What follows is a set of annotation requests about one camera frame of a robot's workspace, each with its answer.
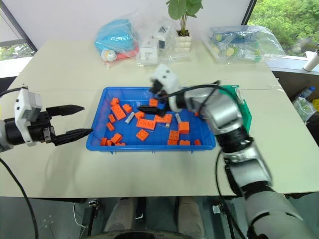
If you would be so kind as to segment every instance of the green trees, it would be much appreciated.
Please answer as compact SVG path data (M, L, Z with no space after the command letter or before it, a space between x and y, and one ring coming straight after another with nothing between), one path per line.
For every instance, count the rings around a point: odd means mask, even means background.
M319 0L258 0L248 24L269 28L287 55L301 56L319 43Z
M32 56L31 52L32 49L26 43L13 46L3 46L0 47L0 61L29 57Z

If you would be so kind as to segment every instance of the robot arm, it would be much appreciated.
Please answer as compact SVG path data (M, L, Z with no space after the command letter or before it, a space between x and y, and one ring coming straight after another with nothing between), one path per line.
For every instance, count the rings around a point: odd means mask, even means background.
M36 142L54 143L55 146L76 141L87 136L92 129L76 129L62 135L55 135L50 120L53 116L66 116L84 110L83 107L66 105L46 108L41 112L39 94L22 87L14 104L14 118L0 120L0 152L10 150L14 145Z
M159 65L152 82L150 91L160 96L170 96L181 90L176 75L165 65ZM211 95L212 89L181 91L169 97L168 106L162 110L145 106L140 110L164 114L168 110L179 112L181 109L198 112L201 108L200 113L221 146L230 187L245 199L249 234L263 239L314 239L291 203L272 189L269 169L254 139L243 126L236 102L221 91Z

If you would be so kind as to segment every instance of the blue plastic bin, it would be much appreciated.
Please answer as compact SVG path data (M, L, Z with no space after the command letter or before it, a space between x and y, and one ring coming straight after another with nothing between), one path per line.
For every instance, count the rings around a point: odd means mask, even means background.
M137 119L134 117L129 124L125 123L125 119L116 120L113 123L115 130L110 132L106 123L109 122L108 115L112 114L110 102L113 97L120 100L120 106L129 104L133 108L133 112L138 112L137 107L140 105L148 105L149 99L153 98L153 94L148 91L149 87L106 87L103 90L92 128L94 131L88 136L86 148L90 151L100 152L117 152L117 151L204 151L212 150L216 143L212 131L208 128L207 123L199 117L194 116L193 112L183 110L179 113L182 121L189 122L189 134L181 134L180 140L189 140L191 145L167 145L170 130L178 131L178 124L174 112L170 128L165 127L165 123L157 123L154 130L146 130L150 135L142 142L136 137L141 128L136 127ZM145 115L145 119L153 120L154 115ZM125 146L100 146L101 138L110 139L115 133L123 136L121 142ZM199 139L202 145L194 145L194 141Z

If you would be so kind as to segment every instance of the white box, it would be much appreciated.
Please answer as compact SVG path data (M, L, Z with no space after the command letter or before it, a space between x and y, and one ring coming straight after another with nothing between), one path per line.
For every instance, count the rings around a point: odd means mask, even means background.
M140 46L142 61L157 61L159 53L159 41L153 37L146 38Z

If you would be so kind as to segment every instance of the white wall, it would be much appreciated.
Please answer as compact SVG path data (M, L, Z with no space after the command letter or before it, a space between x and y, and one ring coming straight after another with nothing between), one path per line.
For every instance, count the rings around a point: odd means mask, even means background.
M108 21L135 9L168 16L166 0L3 0L36 47L49 39L91 40ZM249 0L203 0L198 27L239 25Z

